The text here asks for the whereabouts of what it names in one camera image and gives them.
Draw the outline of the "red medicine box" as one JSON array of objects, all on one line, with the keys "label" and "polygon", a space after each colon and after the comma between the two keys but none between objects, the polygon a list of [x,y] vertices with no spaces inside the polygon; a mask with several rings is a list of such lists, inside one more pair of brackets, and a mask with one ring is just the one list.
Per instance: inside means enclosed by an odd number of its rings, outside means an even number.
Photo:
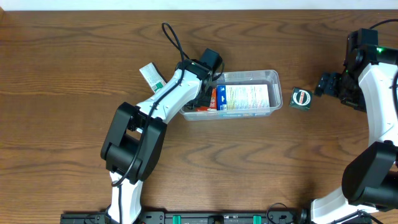
[{"label": "red medicine box", "polygon": [[195,111],[216,111],[216,110],[217,110],[216,89],[212,89],[210,105],[200,106],[198,108],[195,108]]}]

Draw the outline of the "blue medicine box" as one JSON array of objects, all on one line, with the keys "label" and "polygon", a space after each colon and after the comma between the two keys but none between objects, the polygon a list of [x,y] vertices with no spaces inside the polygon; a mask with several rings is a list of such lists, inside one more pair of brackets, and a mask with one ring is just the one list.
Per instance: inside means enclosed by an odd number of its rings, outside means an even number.
[{"label": "blue medicine box", "polygon": [[218,85],[217,110],[227,112],[271,111],[267,85]]}]

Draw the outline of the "clear plastic container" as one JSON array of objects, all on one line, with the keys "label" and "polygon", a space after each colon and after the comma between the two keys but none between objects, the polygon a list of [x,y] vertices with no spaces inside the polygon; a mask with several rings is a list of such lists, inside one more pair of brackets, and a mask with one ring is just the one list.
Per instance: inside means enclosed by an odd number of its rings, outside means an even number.
[{"label": "clear plastic container", "polygon": [[234,118],[252,118],[269,116],[275,110],[282,107],[282,93],[278,73],[275,70],[255,70],[245,72],[226,72],[215,81],[214,89],[218,85],[267,85],[271,111],[265,112],[227,112],[227,111],[195,111],[186,107],[180,110],[180,113],[188,121],[216,120],[216,119],[234,119]]}]

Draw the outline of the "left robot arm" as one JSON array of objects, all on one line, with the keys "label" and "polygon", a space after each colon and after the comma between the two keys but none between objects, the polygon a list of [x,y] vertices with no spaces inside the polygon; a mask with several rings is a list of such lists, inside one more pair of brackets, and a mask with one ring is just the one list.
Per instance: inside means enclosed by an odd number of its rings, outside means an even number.
[{"label": "left robot arm", "polygon": [[215,73],[223,66],[220,54],[206,49],[198,60],[179,62],[170,81],[146,101],[117,108],[100,152],[113,188],[106,223],[137,220],[142,186],[159,161],[168,123],[184,106],[210,105]]}]

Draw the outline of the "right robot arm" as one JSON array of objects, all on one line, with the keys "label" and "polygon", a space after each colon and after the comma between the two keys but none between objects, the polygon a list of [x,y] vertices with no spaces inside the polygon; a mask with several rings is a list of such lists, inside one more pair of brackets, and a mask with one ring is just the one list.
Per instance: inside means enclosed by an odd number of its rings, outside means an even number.
[{"label": "right robot arm", "polygon": [[397,50],[373,28],[347,36],[342,73],[324,73],[315,95],[367,114],[369,146],[343,172],[340,187],[310,204],[309,223],[366,223],[397,208]]}]

